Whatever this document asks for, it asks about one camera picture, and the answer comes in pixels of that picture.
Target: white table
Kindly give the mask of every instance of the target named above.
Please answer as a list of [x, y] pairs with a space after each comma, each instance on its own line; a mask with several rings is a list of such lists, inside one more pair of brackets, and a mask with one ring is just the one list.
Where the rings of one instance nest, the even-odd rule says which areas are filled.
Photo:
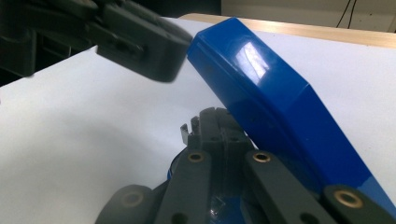
[[[192, 35], [209, 23], [174, 20]], [[257, 33], [312, 84], [396, 202], [396, 49]], [[93, 223], [129, 184], [155, 188], [183, 123], [222, 106], [190, 63], [148, 80], [82, 52], [0, 88], [2, 223]]]

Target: blue lid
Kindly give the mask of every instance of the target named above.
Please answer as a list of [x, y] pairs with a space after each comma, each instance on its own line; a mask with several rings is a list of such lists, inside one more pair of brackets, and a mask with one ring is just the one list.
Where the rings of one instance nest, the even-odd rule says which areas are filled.
[[396, 209], [309, 83], [238, 19], [201, 31], [188, 59], [259, 149], [306, 188], [345, 184]]

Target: black cable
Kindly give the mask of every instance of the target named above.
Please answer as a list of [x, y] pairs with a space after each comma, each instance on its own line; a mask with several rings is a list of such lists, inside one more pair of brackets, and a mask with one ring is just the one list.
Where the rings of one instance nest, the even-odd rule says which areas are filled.
[[341, 21], [343, 20], [344, 15], [345, 15], [346, 12], [347, 12], [347, 8], [349, 7], [349, 4], [350, 4], [350, 0], [347, 2], [347, 4], [346, 4], [346, 9], [344, 9], [343, 15], [341, 16], [341, 19], [340, 19], [340, 21], [338, 22], [336, 28], [338, 28], [338, 26], [340, 25]]
[[357, 2], [358, 0], [355, 0], [355, 2], [353, 3], [353, 6], [352, 6], [352, 10], [350, 11], [350, 17], [349, 17], [349, 24], [347, 25], [347, 28], [349, 29], [349, 27], [350, 27], [350, 23], [352, 22], [352, 16], [353, 16], [353, 10], [355, 9], [355, 5], [356, 5], [356, 2]]

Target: blue plastic container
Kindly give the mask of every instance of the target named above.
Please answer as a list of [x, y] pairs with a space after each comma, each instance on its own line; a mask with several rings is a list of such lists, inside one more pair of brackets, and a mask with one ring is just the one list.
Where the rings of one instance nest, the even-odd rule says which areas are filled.
[[396, 208], [312, 87], [238, 19], [198, 33], [188, 59], [259, 149], [306, 188], [345, 184]]

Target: wooden strip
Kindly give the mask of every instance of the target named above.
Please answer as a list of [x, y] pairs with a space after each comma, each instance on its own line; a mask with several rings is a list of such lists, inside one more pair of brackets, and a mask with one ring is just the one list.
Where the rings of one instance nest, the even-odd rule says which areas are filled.
[[[204, 14], [187, 14], [180, 17], [183, 20], [218, 23], [229, 17]], [[293, 24], [278, 21], [257, 21], [240, 19], [249, 29], [268, 33], [298, 35], [318, 39], [334, 40], [346, 43], [377, 46], [396, 49], [396, 34], [363, 30], [348, 30], [343, 28], [323, 27], [314, 25]]]

